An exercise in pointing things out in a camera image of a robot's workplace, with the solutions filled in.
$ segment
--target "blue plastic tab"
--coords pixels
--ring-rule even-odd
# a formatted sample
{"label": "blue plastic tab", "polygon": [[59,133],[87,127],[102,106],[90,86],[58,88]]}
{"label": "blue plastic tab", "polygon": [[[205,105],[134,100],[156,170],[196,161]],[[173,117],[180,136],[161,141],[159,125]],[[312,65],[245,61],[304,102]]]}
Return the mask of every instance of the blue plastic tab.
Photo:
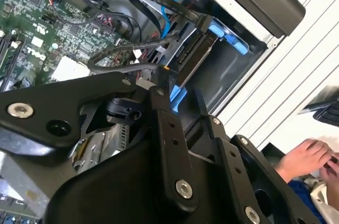
{"label": "blue plastic tab", "polygon": [[222,38],[225,35],[224,30],[219,25],[216,25],[214,22],[211,23],[208,29],[219,38]]}

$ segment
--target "black metal bracket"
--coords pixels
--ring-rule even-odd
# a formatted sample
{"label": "black metal bracket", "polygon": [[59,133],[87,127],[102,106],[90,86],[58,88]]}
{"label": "black metal bracket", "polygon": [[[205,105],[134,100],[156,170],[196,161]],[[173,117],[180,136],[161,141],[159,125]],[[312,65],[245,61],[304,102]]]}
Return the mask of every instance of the black metal bracket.
{"label": "black metal bracket", "polygon": [[198,207],[199,197],[180,120],[171,113],[168,92],[153,86],[149,95],[159,209],[169,214],[192,213]]}
{"label": "black metal bracket", "polygon": [[60,163],[79,139],[116,123],[143,131],[128,149],[66,182],[45,223],[265,224],[269,214],[278,224],[319,223],[247,139],[227,137],[198,91],[188,92],[177,117],[167,87],[146,90],[108,73],[0,94],[0,148],[31,159]]}
{"label": "black metal bracket", "polygon": [[265,209],[265,215],[273,215],[276,224],[319,223],[247,138],[236,135],[231,143],[237,147],[243,158],[253,190],[261,208]]}
{"label": "black metal bracket", "polygon": [[[140,105],[147,94],[122,73],[4,92],[0,94],[0,149],[30,156],[70,152],[80,139],[108,130],[117,122],[132,125],[133,114],[142,115]],[[125,100],[126,115],[112,108],[116,99]],[[27,104],[32,114],[18,118],[9,110],[15,103]]]}

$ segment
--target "white sticker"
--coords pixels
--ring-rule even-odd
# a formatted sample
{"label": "white sticker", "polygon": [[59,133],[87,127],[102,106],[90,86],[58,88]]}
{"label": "white sticker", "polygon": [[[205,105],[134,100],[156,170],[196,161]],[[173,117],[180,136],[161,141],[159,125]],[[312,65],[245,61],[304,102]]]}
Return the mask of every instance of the white sticker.
{"label": "white sticker", "polygon": [[86,77],[90,74],[90,70],[67,56],[63,56],[58,67],[54,71],[52,78],[57,81],[66,81],[75,78]]}
{"label": "white sticker", "polygon": [[140,49],[133,50],[134,56],[139,59],[142,56],[142,52]]}
{"label": "white sticker", "polygon": [[34,46],[37,46],[38,48],[41,48],[42,47],[42,44],[43,44],[43,40],[39,39],[38,37],[33,37],[32,39],[32,44]]}
{"label": "white sticker", "polygon": [[31,55],[33,55],[33,56],[39,58],[39,59],[42,60],[42,61],[45,61],[45,59],[46,59],[46,56],[42,55],[42,54],[39,53],[39,52],[36,52],[34,49],[31,49],[31,48],[29,48],[29,47],[27,48],[27,53],[30,53]]}

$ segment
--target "blue drive bracket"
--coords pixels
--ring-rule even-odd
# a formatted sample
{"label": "blue drive bracket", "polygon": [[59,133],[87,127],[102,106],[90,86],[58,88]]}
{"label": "blue drive bracket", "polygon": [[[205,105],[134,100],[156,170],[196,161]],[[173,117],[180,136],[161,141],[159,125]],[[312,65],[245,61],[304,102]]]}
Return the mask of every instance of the blue drive bracket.
{"label": "blue drive bracket", "polygon": [[[162,34],[162,38],[166,37],[170,30],[170,20],[166,16],[165,7],[162,7],[162,14],[166,20],[165,29]],[[219,38],[224,38],[230,45],[232,45],[236,50],[239,51],[242,55],[246,55],[249,51],[248,44],[241,39],[235,32],[233,32],[230,28],[225,26],[220,20],[214,18],[210,23],[208,28],[211,32],[213,32]]]}

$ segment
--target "white louvered panel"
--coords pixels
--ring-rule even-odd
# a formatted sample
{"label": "white louvered panel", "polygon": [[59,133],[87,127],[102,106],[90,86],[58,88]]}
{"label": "white louvered panel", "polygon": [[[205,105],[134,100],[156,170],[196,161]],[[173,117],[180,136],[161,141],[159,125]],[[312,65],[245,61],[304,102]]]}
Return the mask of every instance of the white louvered panel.
{"label": "white louvered panel", "polygon": [[321,90],[339,64],[339,0],[300,1],[307,10],[304,20],[219,116],[230,136],[242,133],[261,145],[306,98]]}

